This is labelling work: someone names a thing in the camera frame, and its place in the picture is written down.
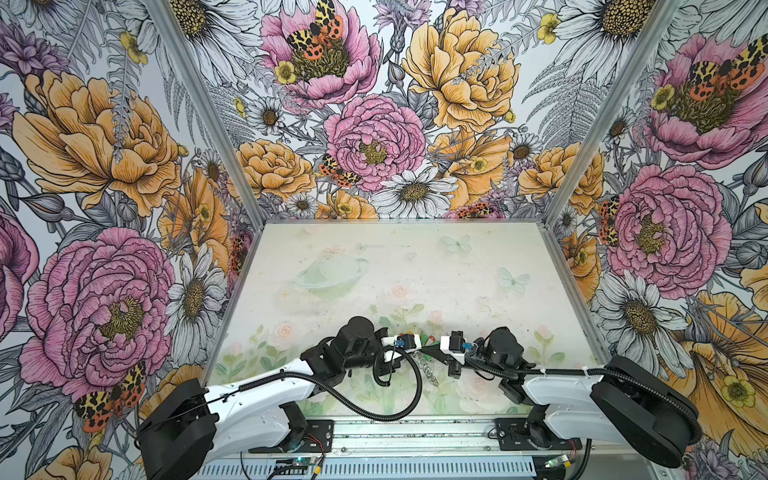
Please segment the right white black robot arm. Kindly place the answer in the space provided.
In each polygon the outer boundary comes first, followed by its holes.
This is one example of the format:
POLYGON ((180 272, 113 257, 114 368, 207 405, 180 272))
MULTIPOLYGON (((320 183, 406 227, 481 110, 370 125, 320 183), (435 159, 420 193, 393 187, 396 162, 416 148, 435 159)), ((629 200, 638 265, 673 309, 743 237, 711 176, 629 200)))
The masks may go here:
POLYGON ((421 348, 458 378, 466 370, 497 381, 524 419, 498 418, 501 449, 586 447, 590 441, 627 445, 656 465, 681 466, 686 449, 703 437, 698 409, 631 359, 602 367, 557 369, 525 359, 524 347, 506 327, 469 342, 460 331, 421 348))

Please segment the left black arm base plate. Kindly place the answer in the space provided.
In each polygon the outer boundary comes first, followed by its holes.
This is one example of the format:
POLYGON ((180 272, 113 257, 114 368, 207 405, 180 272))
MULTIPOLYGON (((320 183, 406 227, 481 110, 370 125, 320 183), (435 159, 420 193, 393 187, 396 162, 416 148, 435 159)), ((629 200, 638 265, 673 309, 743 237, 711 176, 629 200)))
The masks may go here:
POLYGON ((310 419, 303 430, 291 429, 277 446, 250 448, 250 454, 329 453, 334 439, 333 420, 310 419))

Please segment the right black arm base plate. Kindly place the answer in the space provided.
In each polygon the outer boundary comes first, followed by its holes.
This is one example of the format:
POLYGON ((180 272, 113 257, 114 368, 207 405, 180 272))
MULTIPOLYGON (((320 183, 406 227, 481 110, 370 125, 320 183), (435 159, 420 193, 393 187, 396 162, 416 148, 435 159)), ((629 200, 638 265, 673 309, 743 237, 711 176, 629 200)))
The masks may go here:
POLYGON ((543 422, 529 422, 522 417, 495 418, 490 438, 501 451, 580 451, 579 439, 557 437, 543 422))

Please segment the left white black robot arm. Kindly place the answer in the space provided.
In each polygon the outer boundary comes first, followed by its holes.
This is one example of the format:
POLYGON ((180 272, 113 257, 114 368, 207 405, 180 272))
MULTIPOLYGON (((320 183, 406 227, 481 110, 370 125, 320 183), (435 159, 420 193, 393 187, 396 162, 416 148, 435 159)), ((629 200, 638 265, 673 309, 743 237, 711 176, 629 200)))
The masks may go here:
POLYGON ((321 339, 298 358, 275 370, 236 383, 205 387, 192 379, 175 387, 139 426, 138 446, 149 479, 190 479, 205 463, 249 449, 290 452, 309 427, 300 402, 320 393, 374 422, 395 422, 418 405, 423 377, 412 355, 419 336, 391 336, 361 316, 351 318, 334 336, 321 339), (415 393, 401 411, 369 411, 337 390, 354 369, 368 368, 382 388, 391 374, 408 364, 415 393))

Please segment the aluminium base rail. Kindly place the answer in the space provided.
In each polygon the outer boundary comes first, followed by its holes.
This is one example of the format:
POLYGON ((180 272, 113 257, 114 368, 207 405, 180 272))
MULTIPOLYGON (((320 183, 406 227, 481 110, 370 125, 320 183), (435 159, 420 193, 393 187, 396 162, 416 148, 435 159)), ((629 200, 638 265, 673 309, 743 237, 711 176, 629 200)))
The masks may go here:
POLYGON ((251 413, 239 420, 211 413, 192 413, 165 423, 146 421, 136 436, 145 466, 152 469, 174 458, 192 462, 197 472, 203 465, 235 457, 251 456, 381 458, 381 457, 480 457, 553 456, 576 451, 510 451, 499 449, 490 438, 494 419, 452 418, 415 419, 381 423, 372 420, 342 418, 335 422, 334 439, 329 453, 250 454, 250 448, 273 447, 284 440, 291 429, 303 430, 307 419, 294 403, 262 413, 251 413))

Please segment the white vented panel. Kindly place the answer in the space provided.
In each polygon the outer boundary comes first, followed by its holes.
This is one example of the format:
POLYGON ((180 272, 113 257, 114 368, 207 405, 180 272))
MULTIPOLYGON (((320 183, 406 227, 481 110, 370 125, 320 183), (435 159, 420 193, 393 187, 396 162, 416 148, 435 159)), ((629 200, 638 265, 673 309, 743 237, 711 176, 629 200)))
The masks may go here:
MULTIPOLYGON (((287 462, 246 458, 205 465, 196 479, 265 479, 275 469, 277 479, 310 479, 314 463, 292 469, 287 462)), ((529 456, 511 457, 381 457, 330 458, 320 479, 532 479, 537 475, 529 456)))

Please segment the green circuit board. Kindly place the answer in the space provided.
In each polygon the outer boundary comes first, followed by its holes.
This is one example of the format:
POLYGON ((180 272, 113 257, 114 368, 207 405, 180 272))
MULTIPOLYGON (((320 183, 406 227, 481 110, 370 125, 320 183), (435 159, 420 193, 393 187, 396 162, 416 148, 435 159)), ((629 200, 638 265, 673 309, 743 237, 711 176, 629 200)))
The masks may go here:
POLYGON ((312 456, 277 460, 269 479, 309 478, 314 474, 320 460, 320 457, 312 456))

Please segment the large metal keyring with keys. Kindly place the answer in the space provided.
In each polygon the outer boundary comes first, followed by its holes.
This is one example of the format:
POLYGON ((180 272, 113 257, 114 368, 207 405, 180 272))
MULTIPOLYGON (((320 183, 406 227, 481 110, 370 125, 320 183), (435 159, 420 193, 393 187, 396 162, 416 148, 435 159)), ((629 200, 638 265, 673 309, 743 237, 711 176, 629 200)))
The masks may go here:
POLYGON ((428 383, 434 389, 438 389, 440 387, 440 383, 434 369, 432 368, 433 358, 422 352, 422 349, 425 346, 438 344, 438 340, 433 335, 415 334, 414 337, 419 340, 421 345, 420 349, 413 354, 415 361, 420 367, 422 374, 426 377, 428 383))

